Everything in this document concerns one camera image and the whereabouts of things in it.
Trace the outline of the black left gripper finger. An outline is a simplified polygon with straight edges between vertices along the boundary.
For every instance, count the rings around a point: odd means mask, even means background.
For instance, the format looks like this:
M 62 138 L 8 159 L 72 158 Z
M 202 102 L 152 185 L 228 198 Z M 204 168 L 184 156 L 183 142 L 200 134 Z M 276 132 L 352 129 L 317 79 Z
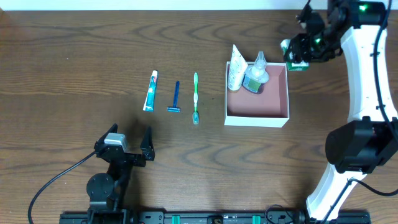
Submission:
M 145 135 L 141 141 L 140 149 L 142 151 L 142 155 L 147 161 L 154 161 L 155 159 L 155 151 L 154 145 L 152 142 L 152 128 L 148 127 L 145 131 Z
M 99 144 L 104 144 L 104 140 L 106 139 L 107 135 L 109 133 L 117 133 L 118 131 L 118 125 L 114 123 L 99 139 L 98 143 Z

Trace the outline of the green white soap box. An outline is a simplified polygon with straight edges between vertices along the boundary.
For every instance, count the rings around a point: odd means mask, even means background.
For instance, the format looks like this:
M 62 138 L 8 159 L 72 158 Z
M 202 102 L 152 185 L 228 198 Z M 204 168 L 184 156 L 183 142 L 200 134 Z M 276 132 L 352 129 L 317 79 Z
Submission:
M 284 39 L 280 43 L 280 47 L 283 53 L 286 53 L 289 44 L 290 44 L 290 39 Z M 286 61 L 286 66 L 288 71 L 306 71 L 309 68 L 309 63 L 304 61 L 301 61 L 300 63 L 293 63 Z

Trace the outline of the teal Colgate toothpaste tube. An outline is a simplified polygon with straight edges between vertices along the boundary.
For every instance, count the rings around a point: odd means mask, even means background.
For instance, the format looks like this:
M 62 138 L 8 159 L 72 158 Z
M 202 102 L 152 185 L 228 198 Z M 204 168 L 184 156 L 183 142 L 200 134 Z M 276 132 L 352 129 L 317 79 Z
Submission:
M 144 111 L 153 112 L 154 111 L 154 104 L 155 104 L 155 93 L 157 89 L 157 78 L 159 72 L 157 70 L 152 71 L 152 75 L 150 77 L 150 83 L 147 90 L 146 100 L 143 106 Z

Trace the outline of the blue disposable razor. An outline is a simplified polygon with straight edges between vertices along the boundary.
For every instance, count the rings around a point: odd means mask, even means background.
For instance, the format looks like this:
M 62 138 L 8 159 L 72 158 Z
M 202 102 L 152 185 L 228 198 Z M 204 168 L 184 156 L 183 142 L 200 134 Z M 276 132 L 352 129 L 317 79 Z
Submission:
M 172 113 L 179 113 L 180 112 L 180 108 L 177 106 L 179 87 L 180 87 L 180 82 L 176 81 L 176 83 L 175 83 L 175 91 L 174 91 L 174 98 L 173 98 L 173 105 L 167 107 L 167 111 L 168 112 L 172 112 Z

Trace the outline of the green white toothbrush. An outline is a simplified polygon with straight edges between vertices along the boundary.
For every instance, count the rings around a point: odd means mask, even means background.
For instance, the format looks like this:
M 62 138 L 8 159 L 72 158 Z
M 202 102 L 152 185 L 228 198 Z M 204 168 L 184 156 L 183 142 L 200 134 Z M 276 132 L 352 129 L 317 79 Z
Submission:
M 198 125 L 200 119 L 199 119 L 199 114 L 198 114 L 198 110 L 197 110 L 197 106 L 198 106 L 198 74 L 197 74 L 197 72 L 195 72 L 195 74 L 194 74 L 193 81 L 194 81 L 194 94 L 193 94 L 194 112 L 192 115 L 192 119 L 193 119 L 194 125 Z

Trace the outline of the clear pump soap bottle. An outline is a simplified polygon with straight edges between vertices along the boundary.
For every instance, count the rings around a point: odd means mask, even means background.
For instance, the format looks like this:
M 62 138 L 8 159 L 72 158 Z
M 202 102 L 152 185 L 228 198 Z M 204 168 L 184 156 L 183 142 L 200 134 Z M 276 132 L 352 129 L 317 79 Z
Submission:
M 269 81 L 269 74 L 266 72 L 267 62 L 263 51 L 259 51 L 253 65 L 249 65 L 244 73 L 243 87 L 248 91 L 258 94 L 261 86 Z

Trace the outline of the white lotion tube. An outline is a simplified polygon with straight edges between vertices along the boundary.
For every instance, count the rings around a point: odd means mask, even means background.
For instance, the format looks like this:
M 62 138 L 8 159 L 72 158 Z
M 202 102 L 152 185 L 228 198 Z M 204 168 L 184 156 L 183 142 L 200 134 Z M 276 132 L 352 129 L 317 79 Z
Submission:
M 228 90 L 238 91 L 242 85 L 244 73 L 248 67 L 247 62 L 238 50 L 236 45 L 233 45 L 231 53 L 231 61 L 228 72 Z

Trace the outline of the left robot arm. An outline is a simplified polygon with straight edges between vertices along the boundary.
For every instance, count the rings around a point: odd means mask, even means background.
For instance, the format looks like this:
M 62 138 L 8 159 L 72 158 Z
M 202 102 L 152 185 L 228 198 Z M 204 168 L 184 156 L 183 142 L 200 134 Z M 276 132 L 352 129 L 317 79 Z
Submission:
M 144 167 L 155 159 L 152 129 L 148 127 L 140 145 L 141 153 L 127 152 L 127 139 L 114 124 L 94 145 L 95 155 L 109 164 L 105 173 L 95 174 L 86 185 L 90 197 L 88 223 L 135 223 L 134 213 L 123 208 L 133 167 Z

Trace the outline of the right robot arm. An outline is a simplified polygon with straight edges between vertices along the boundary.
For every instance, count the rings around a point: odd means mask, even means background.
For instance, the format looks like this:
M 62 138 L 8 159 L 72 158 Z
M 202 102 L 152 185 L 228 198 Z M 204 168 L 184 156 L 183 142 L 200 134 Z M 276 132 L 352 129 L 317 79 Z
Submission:
M 327 62 L 343 55 L 349 83 L 345 125 L 325 143 L 326 169 L 294 223 L 369 223 L 367 212 L 343 212 L 356 185 L 397 152 L 397 110 L 386 65 L 386 37 L 391 2 L 329 1 L 323 19 L 306 4 L 297 21 L 303 32 L 281 43 L 290 68 Z

